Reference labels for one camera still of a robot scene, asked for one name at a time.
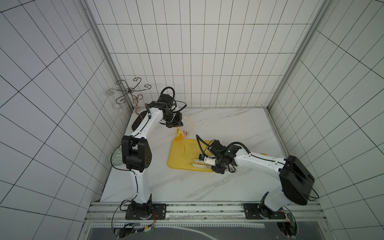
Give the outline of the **clear yellow resealable bag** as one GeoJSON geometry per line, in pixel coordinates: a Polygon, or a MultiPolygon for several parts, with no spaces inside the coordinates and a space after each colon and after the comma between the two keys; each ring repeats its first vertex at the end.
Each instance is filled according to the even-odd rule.
{"type": "Polygon", "coordinates": [[[177,128],[177,136],[175,137],[176,141],[187,139],[194,130],[195,124],[189,117],[183,117],[182,122],[183,127],[177,128]]]}

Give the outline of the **white metal tongs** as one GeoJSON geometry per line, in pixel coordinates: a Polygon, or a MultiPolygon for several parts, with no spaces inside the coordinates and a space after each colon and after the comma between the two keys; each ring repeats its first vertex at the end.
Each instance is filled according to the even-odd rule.
{"type": "MultiPolygon", "coordinates": [[[[204,162],[201,162],[197,159],[194,159],[194,161],[192,162],[192,166],[195,167],[195,168],[200,168],[200,169],[210,169],[212,170],[212,165],[209,165],[209,164],[206,164],[204,162]]],[[[225,172],[229,172],[229,173],[235,173],[237,170],[234,166],[232,165],[228,165],[227,167],[225,167],[225,172]]]]}

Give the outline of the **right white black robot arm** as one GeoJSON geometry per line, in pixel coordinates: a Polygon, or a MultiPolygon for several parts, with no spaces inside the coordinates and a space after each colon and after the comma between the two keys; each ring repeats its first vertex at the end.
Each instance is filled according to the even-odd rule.
{"type": "Polygon", "coordinates": [[[240,142],[223,146],[217,140],[207,145],[210,155],[204,150],[199,155],[199,161],[211,166],[218,174],[225,171],[233,173],[236,167],[247,167],[265,173],[280,182],[273,191],[266,192],[257,205],[256,213],[263,219],[270,219],[286,205],[297,204],[305,206],[311,198],[314,176],[295,156],[274,158],[251,152],[240,142]]]}

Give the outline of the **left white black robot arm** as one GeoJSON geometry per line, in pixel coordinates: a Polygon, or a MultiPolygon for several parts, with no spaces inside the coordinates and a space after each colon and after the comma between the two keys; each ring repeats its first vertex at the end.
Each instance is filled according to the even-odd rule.
{"type": "Polygon", "coordinates": [[[146,104],[146,115],[137,128],[122,139],[122,161],[126,170],[131,173],[133,182],[137,184],[137,195],[131,201],[133,213],[141,218],[148,218],[153,211],[152,194],[149,187],[147,168],[152,161],[152,151],[148,137],[162,120],[167,128],[182,127],[182,113],[185,108],[176,107],[168,102],[153,101],[146,104]]]}

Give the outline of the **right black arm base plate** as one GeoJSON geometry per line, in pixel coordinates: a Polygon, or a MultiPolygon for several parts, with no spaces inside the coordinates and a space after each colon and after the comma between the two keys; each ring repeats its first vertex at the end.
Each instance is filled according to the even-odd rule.
{"type": "Polygon", "coordinates": [[[265,205],[265,199],[269,192],[266,192],[260,203],[243,204],[245,218],[247,220],[285,220],[285,213],[273,212],[265,205]]]}

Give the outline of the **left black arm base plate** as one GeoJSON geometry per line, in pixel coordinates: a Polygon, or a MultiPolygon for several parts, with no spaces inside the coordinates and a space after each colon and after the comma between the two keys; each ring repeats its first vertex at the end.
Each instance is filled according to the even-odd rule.
{"type": "Polygon", "coordinates": [[[126,220],[164,220],[166,204],[130,204],[126,210],[126,220]]]}

